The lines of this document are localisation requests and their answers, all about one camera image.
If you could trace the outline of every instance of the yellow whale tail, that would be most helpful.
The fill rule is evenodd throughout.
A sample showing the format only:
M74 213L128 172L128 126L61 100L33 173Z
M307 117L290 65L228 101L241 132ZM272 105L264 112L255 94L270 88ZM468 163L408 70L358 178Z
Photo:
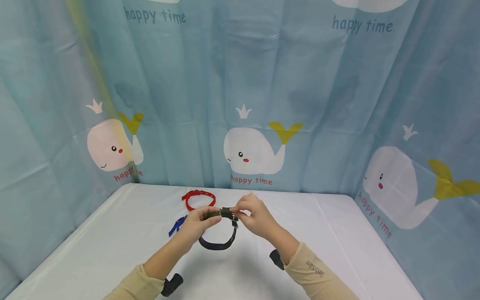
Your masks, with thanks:
M137 135L138 127L140 126L140 123L142 123L142 120L144 119L144 115L142 113L134 114L133 118L130 120L121 112L119 112L118 114L120 119L123 121L123 123L125 123L125 126L127 126L128 130L133 135Z
M278 137L280 137L282 145L287 144L287 142L303 127L303 124L297 123L293 124L288 130L286 130L279 122L271 122L269 125L276 131Z
M480 183L473 180L454 182L452 171L443 162L436 159L429 159L428 163L437 176L434 195L436 199L444 200L480 193Z

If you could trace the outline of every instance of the shower curtain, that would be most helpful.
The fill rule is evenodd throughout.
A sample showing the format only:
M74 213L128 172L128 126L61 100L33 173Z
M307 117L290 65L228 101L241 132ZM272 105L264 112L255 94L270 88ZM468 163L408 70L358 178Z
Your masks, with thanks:
M128 182L351 195L480 294L475 0L5 0L0 299Z

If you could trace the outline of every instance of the red collar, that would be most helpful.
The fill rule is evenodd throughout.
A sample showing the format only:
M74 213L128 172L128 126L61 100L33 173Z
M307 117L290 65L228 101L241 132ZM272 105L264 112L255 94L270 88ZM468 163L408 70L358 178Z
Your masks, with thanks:
M210 192L205 192L205 191L201 191L201 190L190 191L190 192L186 193L181 199L182 199L182 201L185 200L185 206L187 206L187 209L188 209L189 211L192 211L192 210L194 210L195 208L193 208L193 207L191 207L190 205L188 205L188 200L189 200L190 197L192 197L192 196L200 196L200 195L205 195L205 196L212 197L213 201L212 201L208 206L214 206L214 205L215 205L215 201L216 201L215 195L213 195L213 194L210 193Z

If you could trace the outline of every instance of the black strap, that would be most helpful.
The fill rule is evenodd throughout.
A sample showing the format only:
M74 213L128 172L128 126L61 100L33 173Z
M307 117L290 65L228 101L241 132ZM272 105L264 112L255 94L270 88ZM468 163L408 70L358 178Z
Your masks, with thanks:
M215 243L210 243L210 242L207 242L203 239L203 237L200 237L198 239L198 242L200 243L200 245L202 245L204 248L208 249L208 250L214 250L214 251L219 251L219 250L225 250L225 249L228 249L233 241L235 240L235 236L237 235L237 228L239 227L238 225L238 218L235 217L231 212L230 212L230 209L228 207L222 207L222 209L218 212L218 213L212 213L212 214L209 214L205 220L207 220L208 218L211 218L213 216L222 216L224 218L229 218L230 220L232 220L232 226L233 226L233 234L232 236L230 237L230 239L224 243L224 244L215 244Z

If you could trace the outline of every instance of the wrist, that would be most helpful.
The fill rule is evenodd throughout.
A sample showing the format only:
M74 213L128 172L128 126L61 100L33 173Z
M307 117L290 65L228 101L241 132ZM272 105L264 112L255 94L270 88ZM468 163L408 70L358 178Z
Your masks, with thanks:
M268 234L264 238L273 245L275 241L278 240L278 237L282 235L283 231L283 227L281 227L277 222L275 222L275 224L270 227Z
M192 248L194 242L189 241L188 239L184 238L181 235L176 235L174 236L170 241L170 245L174 250L179 253L181 256L184 256L185 254L190 251Z

